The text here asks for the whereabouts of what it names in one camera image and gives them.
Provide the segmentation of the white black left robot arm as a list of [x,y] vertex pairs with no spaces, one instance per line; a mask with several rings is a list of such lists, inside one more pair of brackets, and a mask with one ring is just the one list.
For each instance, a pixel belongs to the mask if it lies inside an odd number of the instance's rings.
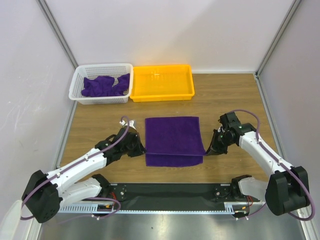
[[109,182],[100,174],[86,181],[81,179],[105,168],[123,155],[138,157],[145,153],[140,135],[132,126],[122,127],[98,142],[89,152],[73,162],[48,173],[34,172],[22,194],[22,204],[38,223],[52,219],[58,211],[85,199],[105,200],[110,195]]

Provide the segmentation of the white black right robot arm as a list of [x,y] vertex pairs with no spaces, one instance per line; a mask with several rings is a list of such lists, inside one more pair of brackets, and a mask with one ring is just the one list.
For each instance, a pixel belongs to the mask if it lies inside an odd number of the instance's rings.
[[307,171],[302,166],[295,167],[287,162],[263,140],[259,121],[257,127],[251,123],[241,123],[235,110],[221,115],[218,121],[220,127],[213,130],[206,155],[227,154],[229,146],[237,145],[269,176],[268,182],[257,180],[251,175],[233,178],[230,195],[234,200],[254,197],[265,202],[276,216],[314,207]]

